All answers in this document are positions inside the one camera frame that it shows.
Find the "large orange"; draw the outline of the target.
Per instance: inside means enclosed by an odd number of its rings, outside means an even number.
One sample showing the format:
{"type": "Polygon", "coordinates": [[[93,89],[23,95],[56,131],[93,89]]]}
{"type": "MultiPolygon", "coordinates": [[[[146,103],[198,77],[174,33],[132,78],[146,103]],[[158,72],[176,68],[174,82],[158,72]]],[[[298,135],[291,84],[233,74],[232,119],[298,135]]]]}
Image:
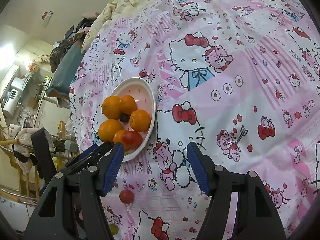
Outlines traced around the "large orange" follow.
{"type": "Polygon", "coordinates": [[[120,97],[109,96],[107,97],[101,106],[101,112],[108,119],[120,119],[121,109],[120,109],[120,97]]]}
{"type": "Polygon", "coordinates": [[[108,119],[98,129],[98,137],[102,142],[113,142],[114,135],[122,130],[123,126],[118,120],[108,119]]]}

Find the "small round orange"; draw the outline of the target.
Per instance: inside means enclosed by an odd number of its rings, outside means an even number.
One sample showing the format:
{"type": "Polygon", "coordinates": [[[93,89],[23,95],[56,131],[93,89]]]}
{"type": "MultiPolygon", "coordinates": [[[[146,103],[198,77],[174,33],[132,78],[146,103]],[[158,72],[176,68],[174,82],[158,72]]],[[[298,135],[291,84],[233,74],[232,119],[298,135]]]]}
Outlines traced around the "small round orange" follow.
{"type": "Polygon", "coordinates": [[[125,144],[125,142],[123,141],[124,138],[124,134],[127,132],[127,130],[125,129],[121,129],[119,131],[117,131],[113,137],[113,143],[121,143],[124,146],[124,150],[128,151],[130,149],[130,146],[125,144]]]}

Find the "small mandarin orange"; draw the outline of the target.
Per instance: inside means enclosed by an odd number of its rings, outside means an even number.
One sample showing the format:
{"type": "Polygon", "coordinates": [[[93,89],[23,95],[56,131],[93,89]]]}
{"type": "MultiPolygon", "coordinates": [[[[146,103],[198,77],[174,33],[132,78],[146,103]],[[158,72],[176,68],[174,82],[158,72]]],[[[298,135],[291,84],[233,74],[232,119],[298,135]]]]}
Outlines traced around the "small mandarin orange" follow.
{"type": "Polygon", "coordinates": [[[129,123],[134,131],[146,132],[150,127],[151,118],[147,111],[138,109],[131,113],[129,123]]]}

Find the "large orange on plate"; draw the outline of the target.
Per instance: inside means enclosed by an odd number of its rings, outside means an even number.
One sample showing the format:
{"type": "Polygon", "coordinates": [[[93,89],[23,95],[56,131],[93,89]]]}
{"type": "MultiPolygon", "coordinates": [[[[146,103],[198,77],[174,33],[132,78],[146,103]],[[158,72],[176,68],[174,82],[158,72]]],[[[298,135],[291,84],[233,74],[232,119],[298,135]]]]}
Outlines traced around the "large orange on plate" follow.
{"type": "Polygon", "coordinates": [[[101,112],[108,119],[120,119],[121,109],[120,109],[120,97],[109,96],[107,97],[101,106],[101,112]]]}

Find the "small red cherry tomato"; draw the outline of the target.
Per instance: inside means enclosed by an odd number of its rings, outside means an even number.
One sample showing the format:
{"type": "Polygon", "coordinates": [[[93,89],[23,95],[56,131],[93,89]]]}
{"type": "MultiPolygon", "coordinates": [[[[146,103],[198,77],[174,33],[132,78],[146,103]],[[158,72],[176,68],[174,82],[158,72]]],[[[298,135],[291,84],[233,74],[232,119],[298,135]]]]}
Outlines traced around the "small red cherry tomato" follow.
{"type": "Polygon", "coordinates": [[[135,195],[130,190],[122,190],[119,194],[119,199],[124,204],[132,204],[135,200],[135,195]]]}

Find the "small orange on plate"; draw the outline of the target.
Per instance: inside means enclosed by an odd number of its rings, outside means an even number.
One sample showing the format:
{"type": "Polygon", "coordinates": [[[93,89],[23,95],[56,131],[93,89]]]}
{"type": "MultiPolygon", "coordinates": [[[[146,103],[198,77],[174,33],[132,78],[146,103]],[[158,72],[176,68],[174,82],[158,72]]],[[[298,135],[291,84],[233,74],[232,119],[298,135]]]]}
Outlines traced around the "small orange on plate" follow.
{"type": "Polygon", "coordinates": [[[131,115],[137,109],[137,104],[131,95],[125,95],[120,98],[120,110],[127,114],[131,115]]]}

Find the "green grape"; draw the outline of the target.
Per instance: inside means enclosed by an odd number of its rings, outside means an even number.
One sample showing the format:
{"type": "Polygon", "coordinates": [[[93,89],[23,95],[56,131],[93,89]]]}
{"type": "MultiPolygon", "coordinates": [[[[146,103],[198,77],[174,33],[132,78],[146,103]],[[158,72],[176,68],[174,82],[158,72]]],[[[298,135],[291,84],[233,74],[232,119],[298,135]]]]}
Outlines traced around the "green grape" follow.
{"type": "Polygon", "coordinates": [[[110,231],[112,233],[112,235],[116,235],[119,232],[119,228],[116,224],[110,224],[109,225],[110,231]]]}

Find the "blue mattress edge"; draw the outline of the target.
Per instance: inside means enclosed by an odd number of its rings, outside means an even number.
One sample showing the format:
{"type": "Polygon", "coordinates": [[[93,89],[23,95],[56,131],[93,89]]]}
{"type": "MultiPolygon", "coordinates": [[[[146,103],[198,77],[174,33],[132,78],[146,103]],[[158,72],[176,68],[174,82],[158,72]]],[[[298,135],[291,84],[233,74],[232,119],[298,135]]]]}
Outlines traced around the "blue mattress edge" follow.
{"type": "Polygon", "coordinates": [[[46,89],[48,97],[69,98],[70,85],[84,57],[81,47],[74,43],[61,60],[46,89]]]}

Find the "pink white strawberry plate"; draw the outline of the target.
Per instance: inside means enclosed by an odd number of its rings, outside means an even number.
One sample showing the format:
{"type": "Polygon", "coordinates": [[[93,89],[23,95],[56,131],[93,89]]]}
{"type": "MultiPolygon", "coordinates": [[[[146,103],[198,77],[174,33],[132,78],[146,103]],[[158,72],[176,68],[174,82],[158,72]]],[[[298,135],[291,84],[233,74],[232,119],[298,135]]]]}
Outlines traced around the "pink white strawberry plate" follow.
{"type": "MultiPolygon", "coordinates": [[[[114,89],[114,91],[110,96],[118,96],[121,98],[122,96],[125,96],[125,95],[131,95],[132,97],[134,97],[137,104],[136,110],[143,109],[148,112],[151,118],[151,124],[149,129],[146,132],[139,132],[139,134],[143,138],[143,142],[141,143],[141,145],[139,145],[137,148],[130,148],[128,151],[124,150],[124,159],[123,159],[124,163],[134,159],[137,155],[140,154],[140,152],[142,152],[144,147],[147,145],[147,142],[151,136],[151,133],[155,124],[155,117],[156,117],[155,96],[153,94],[153,90],[151,89],[150,85],[144,79],[140,77],[131,77],[121,82],[114,89]]],[[[104,116],[103,113],[101,112],[101,120],[96,124],[97,131],[99,129],[99,126],[106,120],[108,120],[108,118],[104,116]]],[[[122,124],[123,129],[127,131],[133,131],[129,122],[123,123],[120,121],[120,119],[118,119],[118,121],[122,124]]]]}

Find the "white water heater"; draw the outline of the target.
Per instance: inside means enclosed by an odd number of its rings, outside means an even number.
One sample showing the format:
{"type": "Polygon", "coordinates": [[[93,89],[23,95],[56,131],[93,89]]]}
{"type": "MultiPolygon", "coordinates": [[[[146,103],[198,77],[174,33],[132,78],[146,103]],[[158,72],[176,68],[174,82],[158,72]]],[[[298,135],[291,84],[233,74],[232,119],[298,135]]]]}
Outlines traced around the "white water heater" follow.
{"type": "Polygon", "coordinates": [[[3,114],[6,118],[13,117],[16,107],[18,105],[18,102],[20,100],[20,97],[21,97],[21,93],[19,90],[12,89],[10,91],[3,107],[3,114]]]}

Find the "pile of dark clothes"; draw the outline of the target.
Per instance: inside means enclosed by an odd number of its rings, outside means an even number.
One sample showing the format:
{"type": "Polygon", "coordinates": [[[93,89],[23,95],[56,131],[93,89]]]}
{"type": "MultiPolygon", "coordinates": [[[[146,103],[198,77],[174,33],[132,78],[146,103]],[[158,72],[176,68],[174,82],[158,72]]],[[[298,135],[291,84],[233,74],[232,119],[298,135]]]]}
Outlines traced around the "pile of dark clothes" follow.
{"type": "Polygon", "coordinates": [[[59,64],[61,63],[64,56],[70,50],[73,44],[78,42],[79,46],[82,46],[84,37],[86,36],[90,26],[93,24],[95,18],[83,18],[76,26],[75,33],[73,36],[65,38],[60,44],[55,47],[49,56],[49,64],[51,72],[55,73],[59,64]]]}

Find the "pink Hello Kitty bedsheet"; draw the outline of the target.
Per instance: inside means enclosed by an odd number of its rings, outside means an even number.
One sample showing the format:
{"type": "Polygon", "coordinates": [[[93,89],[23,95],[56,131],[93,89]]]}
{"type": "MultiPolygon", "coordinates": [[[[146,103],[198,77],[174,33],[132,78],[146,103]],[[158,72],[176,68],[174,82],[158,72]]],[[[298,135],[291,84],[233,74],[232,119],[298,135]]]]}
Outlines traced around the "pink Hello Kitty bedsheet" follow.
{"type": "Polygon", "coordinates": [[[319,32],[302,0],[153,0],[114,19],[70,85],[75,136],[99,144],[100,106],[131,77],[156,100],[146,147],[102,199],[115,239],[195,239],[210,198],[190,142],[236,173],[256,171],[288,238],[319,195],[319,32]],[[135,195],[132,204],[119,199],[135,195]]]}

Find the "cream quilt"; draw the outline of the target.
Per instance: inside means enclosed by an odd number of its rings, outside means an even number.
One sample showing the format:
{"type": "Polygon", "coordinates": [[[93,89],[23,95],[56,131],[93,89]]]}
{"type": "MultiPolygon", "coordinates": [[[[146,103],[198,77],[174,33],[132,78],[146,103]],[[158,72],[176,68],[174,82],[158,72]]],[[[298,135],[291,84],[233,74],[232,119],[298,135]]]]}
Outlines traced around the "cream quilt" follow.
{"type": "Polygon", "coordinates": [[[106,29],[114,19],[135,16],[148,7],[153,0],[112,0],[102,10],[91,25],[82,44],[81,53],[84,54],[101,29],[106,29]]]}

